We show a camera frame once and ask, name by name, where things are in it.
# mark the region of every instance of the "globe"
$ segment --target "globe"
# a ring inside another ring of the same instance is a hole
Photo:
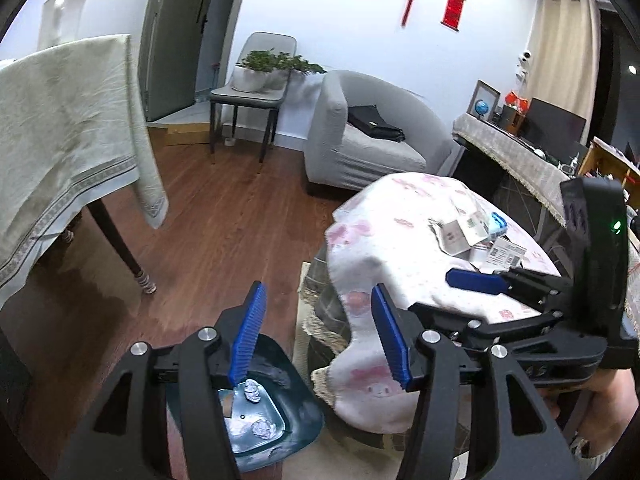
[[[475,110],[478,115],[485,115],[489,113],[489,105],[480,99],[476,101]]]

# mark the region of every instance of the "chair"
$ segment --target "chair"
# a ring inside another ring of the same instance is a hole
[[[296,47],[298,42],[291,36],[284,36],[282,34],[272,34],[270,32],[254,32],[246,40],[244,47],[238,61],[244,59],[247,54],[252,50],[271,50],[273,49],[275,54],[286,52],[290,56],[294,56],[296,53]],[[232,135],[236,136],[236,123],[238,122],[238,107],[246,106],[249,108],[262,108],[269,110],[269,118],[267,120],[267,126],[264,130],[264,137],[262,138],[262,147],[260,149],[260,163],[264,161],[264,155],[267,152],[267,145],[269,143],[269,133],[271,132],[271,142],[274,141],[276,136],[276,128],[278,126],[278,114],[280,111],[280,105],[284,101],[287,95],[287,87],[289,81],[282,88],[269,88],[265,87],[261,92],[248,93],[240,92],[231,88],[233,78],[229,80],[222,88],[212,90],[209,94],[211,101],[211,114],[210,114],[210,127],[209,127],[209,146],[211,153],[215,152],[215,143],[218,140],[217,132],[215,128],[215,113],[216,105],[232,105],[234,108],[234,118],[232,123]]]
[[[348,107],[364,105],[376,105],[386,122],[402,128],[406,141],[372,139],[347,124]],[[442,121],[411,92],[336,70],[322,82],[305,143],[306,177],[312,184],[359,190],[389,173],[448,176],[459,151]]]

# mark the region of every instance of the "blue object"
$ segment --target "blue object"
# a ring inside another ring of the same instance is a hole
[[[311,444],[324,426],[324,416],[314,394],[306,386],[298,371],[284,353],[280,345],[264,334],[258,335],[255,345],[254,358],[251,361],[247,376],[267,391],[270,403],[284,421],[284,430],[278,431],[274,440],[265,440],[264,444],[245,452],[234,452],[234,457],[241,472],[253,471],[277,462],[299,452]],[[180,391],[177,383],[169,383],[166,388],[166,403],[174,418],[178,431],[182,432],[180,420]],[[239,393],[244,397],[243,390],[223,390],[219,393],[223,399],[226,395]],[[234,403],[234,416],[242,404]],[[279,420],[270,419],[279,427]],[[233,432],[229,433],[231,445],[235,447],[238,438]]]
[[[396,318],[391,313],[382,291],[375,286],[371,295],[371,313],[376,323],[378,336],[382,348],[385,351],[386,362],[389,364],[391,376],[406,390],[411,381],[409,371],[409,349],[396,323]]]
[[[482,99],[476,101],[476,106],[474,109],[476,110],[476,113],[478,115],[484,116],[485,114],[489,113],[489,105],[485,101],[482,101]]]
[[[498,213],[492,213],[489,222],[489,240],[493,242],[505,234],[507,234],[507,221]]]
[[[449,286],[454,288],[482,292],[492,296],[509,290],[509,284],[497,274],[482,274],[472,270],[451,269],[447,272],[446,280]]]
[[[259,283],[255,287],[254,296],[249,300],[238,336],[231,347],[228,378],[233,386],[238,386],[246,377],[266,309],[267,290],[263,284]]]

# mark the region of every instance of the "door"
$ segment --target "door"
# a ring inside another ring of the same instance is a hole
[[[140,84],[147,121],[194,103],[209,1],[149,0],[140,44]]]

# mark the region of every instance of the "curtain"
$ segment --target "curtain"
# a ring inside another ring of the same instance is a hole
[[[529,49],[528,99],[537,98],[586,119],[589,135],[598,66],[600,11],[595,0],[539,0]]]

